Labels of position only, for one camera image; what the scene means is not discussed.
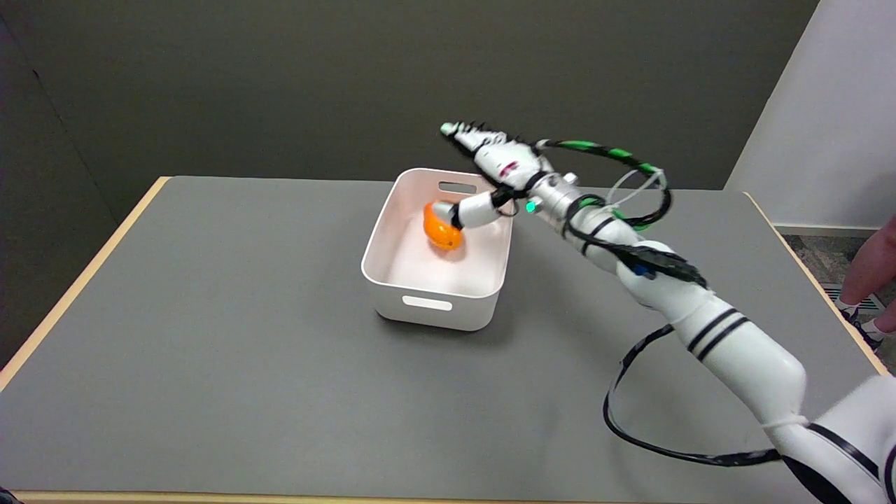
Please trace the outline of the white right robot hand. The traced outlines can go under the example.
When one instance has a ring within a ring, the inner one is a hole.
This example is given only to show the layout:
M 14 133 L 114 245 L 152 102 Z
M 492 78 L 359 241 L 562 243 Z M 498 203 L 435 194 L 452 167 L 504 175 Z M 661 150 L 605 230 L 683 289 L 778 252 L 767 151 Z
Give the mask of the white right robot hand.
M 440 132 L 473 161 L 479 175 L 493 188 L 458 203 L 431 204 L 435 216 L 454 229 L 480 228 L 497 221 L 505 216 L 502 208 L 506 204 L 527 199 L 541 179 L 554 174 L 550 162 L 535 146 L 502 131 L 454 122 L 442 124 Z

